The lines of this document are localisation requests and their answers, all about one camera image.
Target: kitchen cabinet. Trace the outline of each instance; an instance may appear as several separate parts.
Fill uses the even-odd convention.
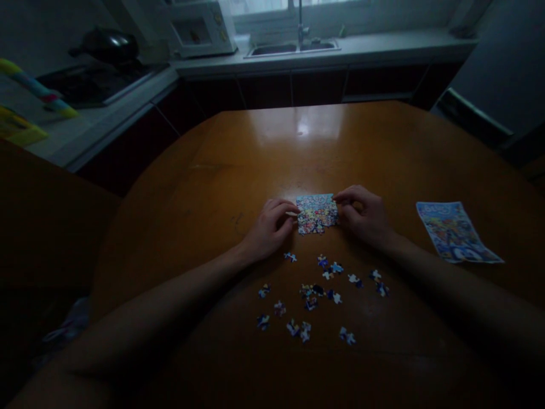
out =
[[[76,174],[124,197],[138,176],[177,138],[176,130],[152,107]]]
[[[291,107],[289,73],[271,73],[238,78],[247,109]]]
[[[191,90],[183,80],[157,103],[157,108],[180,136],[206,119]]]
[[[429,111],[456,76],[464,61],[433,64],[416,90],[411,105]]]
[[[222,111],[244,109],[240,89],[234,77],[191,80],[188,84],[207,118]]]
[[[294,106],[341,103],[345,78],[345,68],[294,71]]]
[[[351,69],[345,95],[410,94],[416,90],[428,64]]]

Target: kitchen sink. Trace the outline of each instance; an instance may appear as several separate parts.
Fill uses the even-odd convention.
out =
[[[262,56],[269,54],[286,54],[297,51],[297,45],[295,44],[281,44],[281,45],[265,45],[263,47],[256,47],[248,56]]]
[[[321,41],[319,43],[309,43],[302,44],[298,46],[294,43],[286,44],[274,44],[274,45],[262,45],[259,47],[254,47],[247,56],[244,58],[254,58],[254,57],[271,57],[279,55],[288,55],[288,54],[301,54],[308,52],[319,52],[319,51],[337,51],[341,47],[337,44],[335,40]]]
[[[333,43],[317,43],[317,44],[303,44],[301,46],[301,52],[305,51],[316,51],[316,50],[325,50],[335,48],[336,45]]]

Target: gas stove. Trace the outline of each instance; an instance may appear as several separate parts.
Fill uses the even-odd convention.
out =
[[[167,68],[168,64],[134,63],[123,71],[109,65],[77,65],[37,78],[76,109],[104,107]]]

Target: person's right hand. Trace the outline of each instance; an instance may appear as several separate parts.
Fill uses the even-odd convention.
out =
[[[352,185],[337,193],[333,200],[341,205],[342,213],[350,229],[361,240],[381,250],[391,244],[396,232],[388,224],[381,197],[363,186]],[[354,208],[354,202],[363,205],[361,212]]]

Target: kitchen counter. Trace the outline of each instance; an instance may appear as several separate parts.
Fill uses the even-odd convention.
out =
[[[171,61],[171,67],[136,90],[104,108],[81,109],[80,116],[62,119],[45,112],[38,99],[16,88],[0,94],[0,103],[27,117],[49,137],[26,149],[58,166],[75,172],[134,123],[152,105],[150,101],[179,76],[211,76],[246,72],[315,68],[318,66],[380,64],[393,60],[427,62],[462,60],[477,40],[459,40],[446,29],[369,34],[337,39],[340,51],[315,52],[245,59],[251,49],[249,36],[238,36],[239,50],[229,56]]]
[[[97,149],[97,144],[104,148],[111,142],[104,138],[118,127],[145,113],[149,102],[178,78],[176,70],[169,67],[113,104],[102,108],[81,109],[78,111],[80,115],[73,119],[59,118],[57,114],[43,111],[40,101],[34,98],[32,102],[35,102],[35,109],[31,113],[28,113],[28,109],[21,113],[46,130],[49,137],[26,149],[55,165],[71,170],[70,167],[74,166],[75,161],[91,148],[98,152],[100,149]]]
[[[181,76],[245,73],[263,70],[315,68],[410,59],[467,57],[479,42],[454,38],[445,28],[365,34],[336,39],[339,51],[244,58],[249,36],[237,36],[238,51],[229,56],[172,61]]]

